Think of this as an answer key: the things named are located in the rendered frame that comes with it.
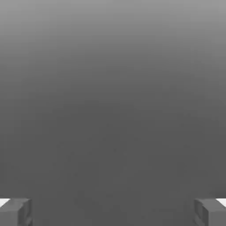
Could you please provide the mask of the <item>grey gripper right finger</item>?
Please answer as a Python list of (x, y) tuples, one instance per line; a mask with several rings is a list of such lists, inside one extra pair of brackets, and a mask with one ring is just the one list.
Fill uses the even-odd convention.
[(226, 198), (194, 199), (194, 226), (226, 226)]

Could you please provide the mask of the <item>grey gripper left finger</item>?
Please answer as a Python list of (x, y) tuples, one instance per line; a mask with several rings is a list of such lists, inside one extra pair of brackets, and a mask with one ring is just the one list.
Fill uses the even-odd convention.
[(0, 198), (0, 226), (33, 226), (32, 199)]

